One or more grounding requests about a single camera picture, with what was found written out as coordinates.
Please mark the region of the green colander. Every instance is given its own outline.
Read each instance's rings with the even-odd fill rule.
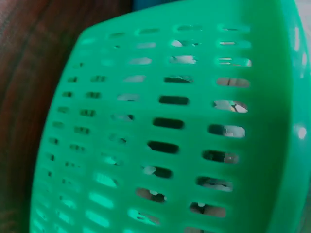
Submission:
[[[30,233],[294,233],[310,89],[293,0],[185,0],[87,29],[42,136]]]

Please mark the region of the wood grain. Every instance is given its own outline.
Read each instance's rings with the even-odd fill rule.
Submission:
[[[46,115],[81,31],[130,0],[0,0],[0,232],[29,232],[33,170]]]

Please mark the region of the blue object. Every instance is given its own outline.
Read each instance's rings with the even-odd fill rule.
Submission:
[[[168,2],[173,2],[177,0],[134,0],[133,10],[138,11],[151,6],[156,6]]]

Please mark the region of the plastic basket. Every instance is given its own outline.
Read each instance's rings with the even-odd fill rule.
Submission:
[[[293,233],[308,59],[292,0],[179,1],[87,29],[42,136],[30,232]]]

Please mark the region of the wooden surface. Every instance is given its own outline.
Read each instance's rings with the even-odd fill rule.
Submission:
[[[0,0],[0,233],[28,233],[36,153],[79,33],[130,0]]]

